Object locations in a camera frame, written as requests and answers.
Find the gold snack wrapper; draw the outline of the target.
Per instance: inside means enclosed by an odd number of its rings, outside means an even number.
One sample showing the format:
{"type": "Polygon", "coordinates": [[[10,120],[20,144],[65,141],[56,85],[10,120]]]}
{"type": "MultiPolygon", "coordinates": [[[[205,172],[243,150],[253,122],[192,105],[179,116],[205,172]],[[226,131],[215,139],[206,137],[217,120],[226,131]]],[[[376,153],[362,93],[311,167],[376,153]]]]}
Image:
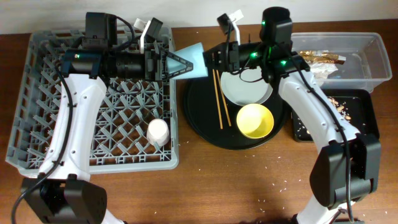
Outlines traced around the gold snack wrapper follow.
{"type": "Polygon", "coordinates": [[[322,50],[304,50],[300,51],[299,55],[302,56],[304,60],[311,63],[332,63],[343,65],[346,62],[346,57],[322,50]]]}

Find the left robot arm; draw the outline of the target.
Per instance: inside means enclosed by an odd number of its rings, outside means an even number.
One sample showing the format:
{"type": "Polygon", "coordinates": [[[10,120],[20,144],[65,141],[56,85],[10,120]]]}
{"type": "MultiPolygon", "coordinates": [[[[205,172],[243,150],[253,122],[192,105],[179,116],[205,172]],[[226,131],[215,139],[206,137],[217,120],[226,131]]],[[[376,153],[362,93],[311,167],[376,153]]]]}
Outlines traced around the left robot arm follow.
{"type": "Polygon", "coordinates": [[[36,178],[22,181],[20,200],[43,223],[118,223],[104,188],[90,182],[89,156],[99,108],[110,79],[166,81],[191,72],[193,63],[164,49],[127,52],[118,44],[119,17],[86,14],[85,34],[55,71],[62,94],[49,151],[36,178]]]}

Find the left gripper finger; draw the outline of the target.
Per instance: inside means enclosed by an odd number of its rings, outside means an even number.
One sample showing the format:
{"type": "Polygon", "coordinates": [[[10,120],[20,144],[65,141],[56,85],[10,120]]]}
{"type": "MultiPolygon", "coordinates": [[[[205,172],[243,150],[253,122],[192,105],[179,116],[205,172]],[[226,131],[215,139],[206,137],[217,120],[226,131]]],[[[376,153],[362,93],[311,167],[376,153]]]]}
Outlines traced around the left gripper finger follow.
{"type": "Polygon", "coordinates": [[[162,81],[169,80],[183,80],[188,79],[191,76],[193,67],[176,66],[176,67],[166,67],[162,73],[162,81]]]}
{"type": "Polygon", "coordinates": [[[193,63],[191,61],[188,61],[187,59],[184,59],[168,50],[162,49],[161,54],[165,57],[164,60],[167,67],[177,67],[180,65],[193,67],[193,63]]]}

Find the grey round plate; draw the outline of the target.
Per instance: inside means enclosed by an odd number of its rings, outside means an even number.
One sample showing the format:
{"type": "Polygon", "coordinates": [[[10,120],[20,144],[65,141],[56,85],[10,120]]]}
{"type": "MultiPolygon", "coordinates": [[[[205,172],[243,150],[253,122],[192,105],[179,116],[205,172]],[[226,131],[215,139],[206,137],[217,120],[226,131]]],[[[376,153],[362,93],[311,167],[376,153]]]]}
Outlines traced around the grey round plate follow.
{"type": "Polygon", "coordinates": [[[248,69],[241,76],[222,73],[221,88],[224,96],[232,103],[245,106],[248,104],[262,104],[271,96],[272,87],[261,78],[261,69],[248,69]]]}

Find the round black serving tray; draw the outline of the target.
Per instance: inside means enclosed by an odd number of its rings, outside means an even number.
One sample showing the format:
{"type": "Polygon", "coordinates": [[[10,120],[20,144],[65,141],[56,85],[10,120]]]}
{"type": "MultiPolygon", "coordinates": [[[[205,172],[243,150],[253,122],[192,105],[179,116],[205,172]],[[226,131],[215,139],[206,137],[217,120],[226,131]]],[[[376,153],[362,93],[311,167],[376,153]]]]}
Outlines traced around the round black serving tray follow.
{"type": "Polygon", "coordinates": [[[274,117],[274,127],[264,138],[249,139],[236,124],[240,106],[226,100],[231,126],[225,118],[223,103],[216,100],[213,75],[194,78],[187,82],[183,94],[183,111],[190,126],[210,144],[229,150],[243,150],[258,147],[271,140],[283,127],[290,112],[288,104],[276,93],[262,105],[274,117]]]}

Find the wooden chopstick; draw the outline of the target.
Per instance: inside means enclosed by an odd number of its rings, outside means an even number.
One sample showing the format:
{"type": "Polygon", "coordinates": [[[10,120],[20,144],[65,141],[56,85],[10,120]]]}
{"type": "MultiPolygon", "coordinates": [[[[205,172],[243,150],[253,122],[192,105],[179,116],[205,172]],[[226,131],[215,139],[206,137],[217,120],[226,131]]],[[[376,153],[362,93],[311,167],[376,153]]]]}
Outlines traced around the wooden chopstick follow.
{"type": "Polygon", "coordinates": [[[217,111],[218,111],[218,119],[219,119],[220,129],[223,129],[223,121],[222,121],[221,108],[220,108],[220,100],[219,100],[219,94],[218,94],[216,74],[215,74],[215,70],[214,69],[212,70],[212,74],[213,74],[213,83],[214,83],[214,89],[215,89],[216,106],[217,106],[217,111]]]}
{"type": "Polygon", "coordinates": [[[216,74],[216,77],[217,77],[218,86],[219,86],[219,89],[220,89],[221,99],[223,101],[224,110],[225,110],[226,118],[227,118],[227,121],[228,121],[228,125],[229,125],[229,127],[231,127],[232,124],[231,124],[231,119],[229,117],[228,104],[227,104],[227,102],[225,100],[224,92],[223,92],[223,89],[221,87],[221,78],[220,78],[221,75],[220,75],[218,70],[215,70],[215,74],[216,74]]]}

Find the peanut shells and rice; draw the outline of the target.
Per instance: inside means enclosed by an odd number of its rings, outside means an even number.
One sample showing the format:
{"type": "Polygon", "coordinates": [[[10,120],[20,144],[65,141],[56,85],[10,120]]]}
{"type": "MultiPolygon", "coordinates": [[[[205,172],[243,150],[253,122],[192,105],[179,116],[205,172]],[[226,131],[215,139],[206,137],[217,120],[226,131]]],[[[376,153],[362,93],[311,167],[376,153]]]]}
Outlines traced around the peanut shells and rice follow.
{"type": "MultiPolygon", "coordinates": [[[[332,103],[332,105],[336,108],[336,110],[339,112],[339,114],[346,120],[347,122],[351,122],[352,117],[350,114],[347,112],[347,107],[346,107],[346,102],[343,101],[340,103],[336,98],[328,96],[328,100],[332,103]]],[[[307,127],[302,123],[300,118],[297,118],[298,121],[298,130],[297,132],[302,132],[302,134],[299,134],[299,137],[302,137],[304,134],[310,135],[309,130],[307,127]]]]}

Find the blue plastic cup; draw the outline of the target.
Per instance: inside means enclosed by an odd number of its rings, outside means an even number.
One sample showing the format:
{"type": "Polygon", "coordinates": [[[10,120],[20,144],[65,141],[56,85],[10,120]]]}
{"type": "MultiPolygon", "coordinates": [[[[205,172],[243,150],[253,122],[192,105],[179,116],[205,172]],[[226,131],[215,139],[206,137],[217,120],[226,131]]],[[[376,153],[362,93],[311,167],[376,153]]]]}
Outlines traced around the blue plastic cup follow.
{"type": "MultiPolygon", "coordinates": [[[[203,45],[201,42],[191,45],[189,47],[185,47],[184,49],[178,50],[173,54],[183,58],[184,60],[188,60],[193,63],[193,70],[187,73],[183,73],[182,75],[178,75],[176,77],[170,78],[172,80],[185,80],[192,78],[203,78],[208,76],[208,70],[205,66],[205,61],[203,58],[203,45]]],[[[167,68],[169,70],[169,74],[172,72],[176,72],[185,68],[185,65],[180,62],[173,60],[171,58],[167,58],[167,68]]]]}

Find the grey plastic dishwasher rack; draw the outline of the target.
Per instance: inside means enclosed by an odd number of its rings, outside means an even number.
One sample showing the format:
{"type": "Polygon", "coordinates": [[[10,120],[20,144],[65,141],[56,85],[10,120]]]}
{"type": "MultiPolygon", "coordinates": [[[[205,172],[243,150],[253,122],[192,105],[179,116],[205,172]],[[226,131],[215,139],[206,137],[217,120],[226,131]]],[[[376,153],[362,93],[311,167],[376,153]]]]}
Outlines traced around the grey plastic dishwasher rack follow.
{"type": "MultiPolygon", "coordinates": [[[[45,30],[30,36],[24,73],[5,160],[26,177],[36,177],[50,148],[61,99],[55,64],[82,30],[45,30]]],[[[90,152],[90,173],[168,170],[178,165],[175,80],[112,79],[98,112],[90,152]],[[168,143],[151,145],[147,127],[164,120],[168,143]]]]}

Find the yellow plastic bowl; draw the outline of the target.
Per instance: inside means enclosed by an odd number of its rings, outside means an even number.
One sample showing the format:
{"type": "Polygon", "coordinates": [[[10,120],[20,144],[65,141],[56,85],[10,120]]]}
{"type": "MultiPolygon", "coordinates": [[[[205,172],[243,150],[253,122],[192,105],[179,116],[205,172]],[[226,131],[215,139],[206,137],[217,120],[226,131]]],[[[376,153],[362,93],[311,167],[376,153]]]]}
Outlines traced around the yellow plastic bowl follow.
{"type": "Polygon", "coordinates": [[[274,116],[271,111],[260,104],[243,106],[236,115],[239,131],[249,139],[260,139],[268,136],[274,128],[274,116]]]}

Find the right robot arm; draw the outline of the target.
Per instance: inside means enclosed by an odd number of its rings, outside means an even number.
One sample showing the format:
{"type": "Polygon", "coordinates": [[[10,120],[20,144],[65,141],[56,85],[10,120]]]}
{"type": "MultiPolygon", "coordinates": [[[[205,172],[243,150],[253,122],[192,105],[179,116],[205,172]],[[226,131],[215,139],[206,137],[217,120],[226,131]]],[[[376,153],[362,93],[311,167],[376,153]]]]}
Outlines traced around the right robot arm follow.
{"type": "Polygon", "coordinates": [[[297,223],[333,223],[342,213],[354,222],[352,206],[377,190],[381,143],[362,134],[329,101],[309,65],[292,49],[293,22],[284,7],[262,13],[260,41],[224,41],[203,54],[210,69],[239,75],[260,68],[269,83],[309,130],[318,157],[310,174],[312,197],[297,223]]]}

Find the clear plastic waste bin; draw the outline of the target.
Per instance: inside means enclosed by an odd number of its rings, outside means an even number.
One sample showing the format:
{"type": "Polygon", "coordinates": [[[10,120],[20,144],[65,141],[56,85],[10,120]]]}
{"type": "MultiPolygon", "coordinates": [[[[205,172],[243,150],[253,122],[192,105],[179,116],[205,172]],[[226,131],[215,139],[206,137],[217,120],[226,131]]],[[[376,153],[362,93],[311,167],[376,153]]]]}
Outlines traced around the clear plastic waste bin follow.
{"type": "Polygon", "coordinates": [[[299,32],[292,34],[293,50],[327,50],[346,58],[327,79],[317,78],[322,89],[362,89],[372,92],[392,78],[386,47],[374,32],[299,32]]]}

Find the pink plastic cup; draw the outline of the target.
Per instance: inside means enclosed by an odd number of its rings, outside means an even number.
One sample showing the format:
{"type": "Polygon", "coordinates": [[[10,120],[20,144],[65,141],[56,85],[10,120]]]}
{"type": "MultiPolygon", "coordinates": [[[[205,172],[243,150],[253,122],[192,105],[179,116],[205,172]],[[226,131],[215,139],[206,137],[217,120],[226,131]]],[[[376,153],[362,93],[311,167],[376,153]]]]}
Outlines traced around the pink plastic cup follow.
{"type": "Polygon", "coordinates": [[[166,145],[170,139],[170,131],[167,123],[162,119],[153,119],[147,127],[146,138],[151,145],[159,147],[166,145]]]}

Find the white paper napkin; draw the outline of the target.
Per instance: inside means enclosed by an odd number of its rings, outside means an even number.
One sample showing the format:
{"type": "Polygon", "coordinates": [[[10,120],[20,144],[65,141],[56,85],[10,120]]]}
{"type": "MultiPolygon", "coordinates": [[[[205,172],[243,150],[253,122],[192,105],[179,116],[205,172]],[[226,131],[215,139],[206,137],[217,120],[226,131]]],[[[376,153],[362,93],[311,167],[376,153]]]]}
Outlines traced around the white paper napkin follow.
{"type": "Polygon", "coordinates": [[[309,62],[308,65],[316,79],[327,79],[330,74],[338,71],[338,68],[334,63],[309,62]]]}

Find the black rectangular waste tray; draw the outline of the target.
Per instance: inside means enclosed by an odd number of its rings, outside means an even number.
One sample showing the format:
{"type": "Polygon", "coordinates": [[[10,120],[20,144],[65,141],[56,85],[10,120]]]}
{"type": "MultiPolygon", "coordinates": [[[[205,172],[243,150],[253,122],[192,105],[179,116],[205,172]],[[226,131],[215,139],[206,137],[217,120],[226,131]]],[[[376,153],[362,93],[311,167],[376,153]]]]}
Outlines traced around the black rectangular waste tray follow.
{"type": "Polygon", "coordinates": [[[373,134],[379,139],[379,130],[374,114],[371,95],[360,89],[326,89],[326,96],[336,98],[340,103],[346,102],[347,112],[352,117],[351,124],[362,134],[373,134]]]}

